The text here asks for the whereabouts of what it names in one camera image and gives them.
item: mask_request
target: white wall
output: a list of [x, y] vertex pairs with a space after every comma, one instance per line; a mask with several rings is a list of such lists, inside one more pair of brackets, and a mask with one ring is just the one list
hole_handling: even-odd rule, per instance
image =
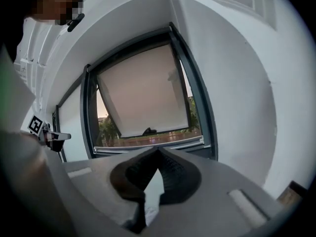
[[59, 123], [61, 132], [71, 134], [71, 139], [64, 143], [67, 161], [88, 159], [80, 122], [80, 86], [59, 108]]
[[22, 126], [21, 126], [22, 131], [30, 132], [30, 130], [28, 129], [28, 125], [29, 125], [33, 115], [34, 115], [33, 109], [32, 109], [32, 107], [30, 107], [30, 109], [29, 109], [28, 113], [26, 114], [24, 121], [22, 123]]
[[316, 49], [306, 26], [286, 0], [274, 0], [276, 31], [246, 14], [199, 1], [247, 39], [272, 82], [277, 141], [264, 189], [277, 198], [292, 180], [308, 188], [316, 169]]
[[276, 113], [267, 74], [246, 39], [195, 0], [179, 0], [181, 32], [214, 111], [219, 161], [263, 185], [276, 145]]

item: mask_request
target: roller blind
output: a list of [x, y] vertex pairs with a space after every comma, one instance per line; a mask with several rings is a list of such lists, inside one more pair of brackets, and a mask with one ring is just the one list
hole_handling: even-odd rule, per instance
[[183, 74], [170, 45], [132, 56], [98, 75], [103, 102], [121, 137], [189, 126]]

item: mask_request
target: person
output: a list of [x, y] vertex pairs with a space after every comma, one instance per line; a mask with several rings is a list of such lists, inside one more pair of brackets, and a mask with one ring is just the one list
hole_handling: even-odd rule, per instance
[[28, 17], [40, 22], [65, 25], [73, 20], [73, 14], [82, 7], [83, 0], [1, 0], [2, 27], [0, 47], [12, 60], [16, 59], [17, 46], [23, 37], [23, 23]]

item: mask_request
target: tree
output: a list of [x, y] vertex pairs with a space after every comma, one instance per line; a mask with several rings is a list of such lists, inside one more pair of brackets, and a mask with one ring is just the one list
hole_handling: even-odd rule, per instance
[[107, 147], [113, 147], [115, 137], [117, 135], [117, 130], [113, 125], [109, 116], [107, 116], [100, 124], [99, 124], [100, 132], [102, 133], [102, 137], [105, 139], [105, 143]]
[[196, 103], [193, 97], [188, 97], [188, 101], [190, 106], [191, 126], [188, 129], [185, 129], [185, 131], [192, 132], [194, 129], [199, 129], [199, 123], [197, 118]]

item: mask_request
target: window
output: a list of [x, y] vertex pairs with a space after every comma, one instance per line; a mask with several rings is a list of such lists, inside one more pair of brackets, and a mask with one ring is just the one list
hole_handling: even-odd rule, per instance
[[205, 94], [180, 44], [167, 27], [85, 68], [81, 123], [92, 157], [151, 145], [211, 151]]

